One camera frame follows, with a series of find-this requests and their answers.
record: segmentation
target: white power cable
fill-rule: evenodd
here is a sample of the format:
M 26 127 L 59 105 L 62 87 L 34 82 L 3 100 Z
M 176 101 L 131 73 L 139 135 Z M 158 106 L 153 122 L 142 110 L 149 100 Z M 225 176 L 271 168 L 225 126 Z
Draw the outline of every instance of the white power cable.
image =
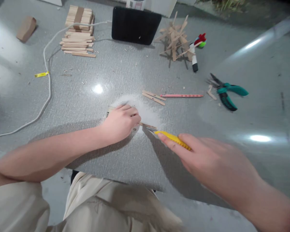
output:
M 53 37 L 53 38 L 48 42 L 48 44 L 45 46 L 45 48 L 44 48 L 44 50 L 43 50 L 44 64 L 45 64 L 46 72 L 48 72 L 48 94 L 49 94 L 49 95 L 48 95 L 48 98 L 47 98 L 46 102 L 45 102 L 44 105 L 42 106 L 42 109 L 40 110 L 40 113 L 38 114 L 38 116 L 37 116 L 35 119 L 33 119 L 32 121 L 26 123 L 25 125 L 21 126 L 20 128 L 14 130 L 14 131 L 12 131 L 12 132 L 8 132 L 8 133 L 0 134 L 0 137 L 1 137 L 1 136 L 5 136 L 5 135 L 14 134 L 14 133 L 20 131 L 21 129 L 25 128 L 26 126 L 29 126 L 30 124 L 36 122 L 36 121 L 41 117 L 41 115 L 43 114 L 43 112 L 44 112 L 46 106 L 48 105 L 48 103 L 49 103 L 49 101 L 50 101 L 50 99 L 51 99 L 51 97 L 52 97 L 52 92 L 51 92 L 51 75 L 49 74 L 49 70 L 48 70 L 48 67 L 47 67 L 47 62 L 46 62 L 46 57 L 45 57 L 45 50 L 46 50 L 46 48 L 51 44 L 51 42 L 55 39 L 55 37 L 56 37 L 60 32 L 63 32 L 64 30 L 67 30 L 67 29 L 69 29 L 70 27 L 72 27 L 72 26 L 74 26 L 74 25 L 95 26 L 95 25 L 104 24 L 104 23 L 111 23 L 111 22 L 112 22 L 112 21 L 105 21 L 105 22 L 100 22 L 100 23 L 95 23 L 95 24 L 81 24 L 81 23 L 74 23 L 74 24 L 72 24 L 71 26 L 66 27 L 66 28 L 64 28 L 64 29 L 62 29 L 62 30 L 60 30 L 60 31 L 58 31 L 58 32 L 54 35 L 54 37 Z

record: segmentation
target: black case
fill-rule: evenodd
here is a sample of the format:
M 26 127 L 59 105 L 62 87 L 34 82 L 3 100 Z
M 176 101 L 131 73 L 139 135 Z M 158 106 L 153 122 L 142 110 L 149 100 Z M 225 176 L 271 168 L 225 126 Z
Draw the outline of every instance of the black case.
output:
M 160 21 L 160 14 L 116 6 L 113 9 L 112 38 L 150 45 Z

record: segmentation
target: marker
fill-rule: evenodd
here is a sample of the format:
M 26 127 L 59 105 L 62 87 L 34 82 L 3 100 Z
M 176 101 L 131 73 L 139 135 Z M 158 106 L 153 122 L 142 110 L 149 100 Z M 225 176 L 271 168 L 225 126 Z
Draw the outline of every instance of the marker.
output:
M 189 47 L 190 47 L 189 50 L 195 54 L 196 50 L 194 47 L 194 43 L 191 43 Z M 196 55 L 192 56 L 192 69 L 193 69 L 193 72 L 195 72 L 195 73 L 199 70 Z

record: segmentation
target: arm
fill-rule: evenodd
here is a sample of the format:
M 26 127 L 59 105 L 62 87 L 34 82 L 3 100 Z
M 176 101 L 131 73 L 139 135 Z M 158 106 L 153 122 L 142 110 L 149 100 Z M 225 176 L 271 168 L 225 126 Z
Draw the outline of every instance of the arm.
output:
M 44 181 L 83 154 L 123 140 L 140 120 L 136 108 L 121 105 L 101 126 L 21 146 L 0 160 L 0 186 L 19 181 Z
M 184 167 L 263 232 L 290 232 L 290 199 L 261 179 L 242 152 L 209 138 L 180 134 L 186 150 L 163 134 L 159 138 Z

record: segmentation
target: gray table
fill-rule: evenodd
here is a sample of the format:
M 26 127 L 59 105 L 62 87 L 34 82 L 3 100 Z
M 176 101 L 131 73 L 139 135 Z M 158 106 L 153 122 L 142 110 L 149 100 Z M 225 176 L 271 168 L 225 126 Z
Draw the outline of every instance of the gray table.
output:
M 96 22 L 112 19 L 117 5 L 68 0 L 60 10 L 40 1 L 6 0 L 0 6 L 0 133 L 9 132 L 35 118 L 48 96 L 43 48 L 63 28 L 69 5 L 92 8 Z M 109 105 L 130 100 L 144 122 L 173 134 L 213 137 L 238 146 L 271 185 L 290 196 L 290 33 L 241 63 L 220 65 L 268 28 L 227 24 L 201 11 L 176 5 L 178 22 L 189 14 L 188 40 L 206 32 L 208 43 L 197 50 L 199 71 L 191 64 L 160 56 L 162 43 L 151 46 L 113 41 L 111 27 L 95 27 L 93 49 L 97 58 L 73 57 L 60 51 L 61 36 L 47 50 L 52 75 L 52 99 L 42 117 L 22 131 L 0 137 L 0 156 L 30 141 L 100 124 Z M 26 15 L 38 28 L 26 44 L 16 31 Z M 168 24 L 163 18 L 160 28 Z M 71 77 L 61 76 L 68 70 Z M 247 97 L 230 93 L 239 107 L 235 113 L 206 95 L 204 79 L 215 71 L 223 81 L 238 84 Z M 168 99 L 166 106 L 141 96 L 153 93 L 203 93 L 202 99 Z M 269 142 L 250 140 L 265 135 Z M 172 154 L 149 132 L 138 129 L 121 143 L 100 149 L 71 163 L 69 168 L 129 184 L 145 185 L 173 195 L 227 207 L 204 189 Z

